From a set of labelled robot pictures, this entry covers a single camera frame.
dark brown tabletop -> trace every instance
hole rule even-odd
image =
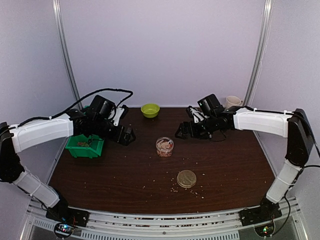
[[[132,127],[129,146],[106,141],[102,156],[73,158],[64,150],[50,185],[78,208],[134,214],[181,214],[222,211],[258,205],[274,175],[251,131],[229,130],[221,142],[177,139],[185,108],[162,108],[156,118],[131,108],[121,124]],[[171,157],[160,158],[156,140],[174,141]],[[215,132],[213,139],[223,136]],[[192,188],[182,188],[177,175],[196,174]]]

green bowl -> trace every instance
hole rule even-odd
[[[158,115],[160,107],[154,103],[148,103],[141,107],[141,112],[146,118],[154,118]]]

cup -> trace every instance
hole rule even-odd
[[[237,96],[227,96],[225,101],[225,109],[228,109],[232,106],[241,106],[243,101]]]

